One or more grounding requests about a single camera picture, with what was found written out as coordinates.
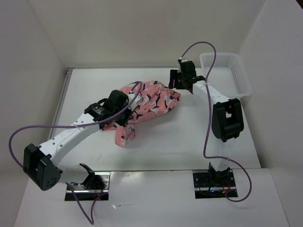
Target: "pink cloth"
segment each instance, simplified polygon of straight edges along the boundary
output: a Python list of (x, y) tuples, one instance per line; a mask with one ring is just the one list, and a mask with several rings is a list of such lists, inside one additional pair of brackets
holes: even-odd
[[(121, 89), (125, 94), (131, 93), (135, 83), (132, 83)], [(133, 92), (136, 93), (139, 89), (137, 86)], [(128, 124), (125, 127), (120, 125), (108, 125), (104, 128), (107, 130), (116, 129), (115, 143), (119, 146), (124, 146), (128, 141), (135, 138), (134, 123), (149, 120), (151, 118), (160, 116), (170, 112), (176, 107), (180, 101), (181, 94), (169, 89), (167, 86), (158, 81), (144, 82), (140, 95), (143, 97), (139, 107), (135, 109), (135, 112), (130, 117)]]

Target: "white floor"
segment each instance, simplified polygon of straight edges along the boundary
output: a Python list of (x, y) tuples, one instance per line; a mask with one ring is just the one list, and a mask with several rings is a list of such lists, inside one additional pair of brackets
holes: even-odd
[[(268, 169), (248, 170), (253, 189), (244, 202), (225, 198), (195, 199), (192, 171), (116, 172), (110, 180), (109, 200), (94, 208), (101, 227), (287, 227), (284, 211)], [(249, 184), (234, 171), (239, 198)], [(66, 186), (43, 192), (28, 182), (15, 227), (91, 226), (74, 201), (64, 202)], [(89, 212), (91, 201), (82, 202)]]
[[(169, 82), (170, 69), (89, 69), (73, 70), (58, 124), (70, 125), (90, 104), (108, 97), (134, 81)], [(68, 169), (82, 169), (79, 163), (101, 171), (207, 169), (202, 148), (208, 124), (208, 105), (186, 90), (178, 106), (168, 114), (135, 125), (136, 138), (124, 148), (115, 144), (115, 131), (99, 131), (61, 162)], [(258, 156), (244, 117), (245, 129), (236, 139), (231, 158), (246, 168), (260, 168)], [(208, 154), (217, 149), (212, 133)]]

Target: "white wall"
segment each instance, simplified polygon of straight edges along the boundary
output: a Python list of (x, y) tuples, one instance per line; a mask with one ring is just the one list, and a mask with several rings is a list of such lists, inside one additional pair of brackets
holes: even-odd
[(303, 223), (303, 10), (295, 0), (267, 0), (243, 47), (253, 88), (245, 114), (264, 167), (272, 168), (291, 227)]
[[(13, 226), (27, 176), (12, 160), (8, 140), (17, 128), (51, 123), (64, 80), (64, 67), (26, 0), (0, 0), (0, 220)], [(20, 161), (30, 142), (48, 131), (20, 133), (13, 149)]]
[[(64, 66), (104, 67), (177, 65), (201, 40), (238, 52), (263, 0), (29, 2)], [(202, 45), (191, 56), (211, 51)]]

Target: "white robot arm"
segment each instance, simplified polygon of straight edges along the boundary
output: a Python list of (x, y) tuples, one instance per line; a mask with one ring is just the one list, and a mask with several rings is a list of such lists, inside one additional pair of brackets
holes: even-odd
[[(62, 181), (63, 171), (57, 168), (62, 158), (89, 135), (110, 124), (111, 121), (106, 121), (107, 118), (112, 117), (117, 124), (125, 126), (142, 101), (140, 95), (134, 98), (135, 94), (126, 95), (122, 91), (114, 90), (109, 98), (102, 99), (86, 108), (84, 113), (70, 126), (71, 128), (38, 146), (29, 144), (24, 149), (23, 171), (43, 191), (52, 188), (58, 182), (66, 181), (66, 173), (64, 174), (65, 179)], [(86, 181), (91, 182), (98, 178), (87, 165), (80, 165), (89, 174), (89, 176), (85, 172), (83, 174), (87, 176)]]
[[(180, 68), (170, 71), (169, 87), (186, 89), (208, 103), (205, 78), (196, 75), (195, 65), (188, 59), (178, 60)], [(207, 84), (212, 107), (212, 131), (219, 140), (219, 148), (213, 156), (229, 158), (234, 141), (244, 129), (240, 100), (230, 99), (210, 84)], [(216, 182), (229, 174), (229, 161), (224, 158), (214, 158), (209, 164), (211, 181)]]

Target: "wire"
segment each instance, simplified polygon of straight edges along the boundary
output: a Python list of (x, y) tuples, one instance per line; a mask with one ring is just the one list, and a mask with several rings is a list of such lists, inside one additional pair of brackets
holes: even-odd
[[(92, 126), (92, 125), (96, 125), (96, 124), (101, 124), (101, 123), (105, 123), (105, 122), (108, 122), (110, 120), (113, 120), (115, 119), (116, 117), (118, 117), (119, 115), (121, 115), (128, 107), (131, 106), (131, 104), (136, 100), (136, 98), (138, 97), (138, 95), (140, 94), (141, 92), (141, 89), (142, 89), (142, 86), (143, 86), (143, 83), (141, 81), (137, 81), (135, 83), (135, 85), (133, 86), (132, 88), (132, 91), (135, 89), (135, 87), (137, 87), (138, 85), (140, 85), (138, 91), (136, 92), (135, 96), (133, 97), (133, 99), (121, 110), (119, 111), (118, 113), (114, 114), (113, 116), (111, 117), (108, 117), (104, 120), (101, 120), (99, 122), (93, 122), (93, 123), (88, 123), (88, 124), (79, 124), (79, 125), (29, 125), (29, 126), (25, 126), (25, 127), (22, 127), (22, 128), (19, 128), (17, 129), (16, 131), (14, 131), (12, 133), (12, 135), (10, 136), (9, 138), (9, 152), (10, 152), (10, 155), (12, 156), (12, 158), (14, 159), (14, 161), (21, 167), (23, 168), (23, 165), (18, 161), (18, 159), (16, 158), (14, 152), (13, 152), (13, 149), (12, 149), (12, 140), (14, 138), (14, 136), (22, 131), (22, 130), (25, 130), (25, 129), (33, 129), (33, 128), (53, 128), (53, 129), (73, 129), (73, 128), (78, 128), (78, 127), (89, 127), (89, 126)], [(91, 209), (90, 209), (90, 216), (91, 216), (91, 219), (88, 217), (87, 213), (85, 212), (85, 210), (83, 209), (83, 207), (81, 206), (78, 198), (77, 198), (77, 195), (76, 193), (73, 191), (72, 187), (66, 183), (67, 187), (70, 189), (70, 191), (72, 192), (77, 204), (79, 205), (82, 213), (84, 214), (84, 216), (87, 218), (87, 220), (93, 225), (94, 224), (94, 218), (93, 218), (93, 208), (94, 208), (94, 205), (95, 205), (95, 202), (101, 198), (101, 196), (103, 195), (103, 193), (101, 193), (94, 201), (93, 201), (93, 204), (91, 205)]]
[(91, 208), (90, 208), (90, 218), (89, 218), (89, 216), (87, 215), (87, 213), (86, 213), (85, 210), (83, 209), (83, 207), (82, 207), (82, 205), (81, 205), (81, 203), (80, 203), (80, 201), (79, 201), (79, 199), (78, 199), (76, 193), (74, 192), (73, 188), (70, 186), (69, 183), (65, 183), (65, 184), (67, 185), (68, 189), (71, 191), (72, 195), (74, 196), (75, 201), (76, 201), (77, 204), (79, 205), (80, 210), (82, 211), (82, 213), (84, 214), (84, 216), (87, 218), (87, 220), (90, 222), (90, 224), (93, 225), (93, 224), (95, 223), (94, 218), (93, 218), (93, 209), (94, 209), (94, 205), (95, 205), (96, 201), (97, 201), (99, 198), (101, 198), (102, 195), (106, 194), (106, 192), (105, 192), (105, 193), (101, 193), (97, 198), (94, 199), (93, 204), (91, 205)]
[(101, 192), (103, 192), (103, 190), (102, 190), (102, 184), (99, 181), (97, 181), (97, 183), (99, 184)]
[(231, 184), (227, 180), (225, 180), (225, 182), (228, 184), (228, 189), (226, 190), (226, 192), (228, 192), (231, 189)]
[(94, 199), (96, 199), (96, 196), (97, 196), (96, 183), (94, 183), (94, 186), (95, 186), (95, 196), (94, 196)]
[(249, 196), (250, 196), (250, 193), (251, 193), (251, 189), (252, 189), (252, 182), (251, 182), (251, 178), (250, 178), (250, 175), (248, 174), (248, 172), (246, 171), (246, 169), (237, 161), (235, 160), (232, 160), (228, 157), (223, 157), (223, 156), (207, 156), (206, 155), (206, 147), (207, 147), (207, 142), (208, 142), (208, 138), (209, 138), (209, 134), (210, 134), (210, 128), (211, 128), (211, 123), (212, 123), (212, 104), (211, 104), (211, 97), (210, 97), (210, 93), (209, 93), (209, 88), (208, 88), (208, 77), (209, 77), (209, 74), (214, 66), (214, 63), (216, 61), (216, 57), (217, 57), (217, 51), (214, 47), (214, 45), (212, 45), (211, 43), (209, 42), (205, 42), (205, 41), (200, 41), (200, 42), (196, 42), (192, 45), (190, 45), (186, 50), (185, 52), (181, 55), (181, 58), (184, 57), (184, 55), (195, 45), (197, 44), (208, 44), (210, 45), (213, 50), (214, 50), (214, 60), (213, 60), (213, 63), (211, 65), (211, 67), (209, 68), (208, 72), (207, 72), (207, 75), (206, 75), (206, 78), (205, 78), (205, 87), (206, 87), (206, 91), (207, 91), (207, 97), (208, 97), (208, 111), (209, 111), (209, 119), (208, 119), (208, 126), (207, 126), (207, 133), (206, 133), (206, 137), (205, 137), (205, 142), (204, 142), (204, 148), (203, 148), (203, 157), (206, 158), (206, 159), (215, 159), (215, 158), (220, 158), (220, 159), (225, 159), (225, 160), (228, 160), (228, 161), (231, 161), (235, 164), (237, 164), (243, 171), (244, 173), (246, 174), (247, 178), (248, 178), (248, 181), (250, 182), (250, 189), (247, 193), (247, 195), (243, 198), (243, 199), (240, 199), (240, 200), (232, 200), (230, 198), (227, 197), (227, 194), (230, 193), (231, 191), (234, 191), (234, 189), (232, 190), (229, 190), (227, 193), (225, 193), (225, 197), (229, 200), (229, 201), (232, 201), (232, 202), (242, 202), (244, 200), (246, 200)]
[(12, 158), (14, 159), (14, 161), (21, 167), (23, 168), (23, 165), (18, 161), (18, 159), (16, 158), (16, 156), (14, 155), (13, 149), (12, 149), (12, 140), (14, 138), (14, 136), (20, 132), (23, 131), (25, 129), (33, 129), (33, 128), (49, 128), (49, 129), (74, 129), (74, 128), (78, 128), (78, 127), (88, 127), (88, 126), (92, 126), (92, 125), (96, 125), (96, 124), (101, 124), (101, 123), (105, 123), (108, 122), (110, 120), (115, 119), (117, 116), (121, 115), (128, 107), (131, 106), (131, 104), (136, 100), (137, 96), (139, 95), (139, 93), (141, 92), (142, 89), (142, 82), (138, 81), (136, 82), (136, 84), (134, 85), (134, 87), (132, 88), (132, 90), (134, 90), (135, 87), (137, 87), (138, 85), (140, 85), (138, 91), (136, 92), (134, 98), (118, 113), (114, 114), (111, 117), (108, 117), (104, 120), (101, 120), (99, 122), (93, 122), (93, 123), (88, 123), (88, 124), (79, 124), (79, 125), (42, 125), (42, 124), (38, 124), (38, 125), (29, 125), (29, 126), (25, 126), (22, 128), (17, 129), (16, 131), (14, 131), (12, 133), (12, 135), (9, 138), (9, 152), (10, 155), (12, 156)]

